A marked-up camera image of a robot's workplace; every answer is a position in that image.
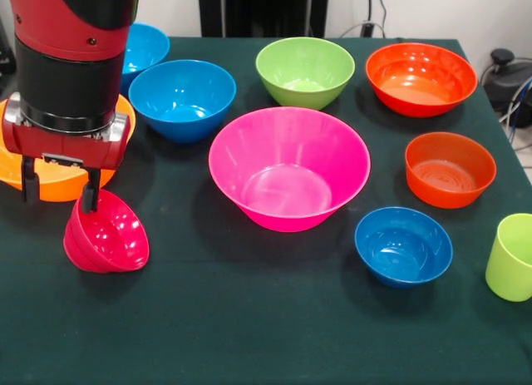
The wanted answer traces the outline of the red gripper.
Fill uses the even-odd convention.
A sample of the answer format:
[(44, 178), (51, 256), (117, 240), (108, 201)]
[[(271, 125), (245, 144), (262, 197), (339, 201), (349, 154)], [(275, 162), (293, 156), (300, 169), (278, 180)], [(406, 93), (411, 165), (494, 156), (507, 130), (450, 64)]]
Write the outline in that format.
[(2, 138), (7, 150), (23, 155), (22, 200), (28, 204), (38, 201), (38, 174), (34, 158), (69, 161), (84, 167), (88, 181), (82, 191), (82, 210), (97, 212), (101, 185), (100, 169), (116, 169), (122, 162), (127, 142), (127, 119), (116, 118), (98, 134), (73, 135), (2, 121)]

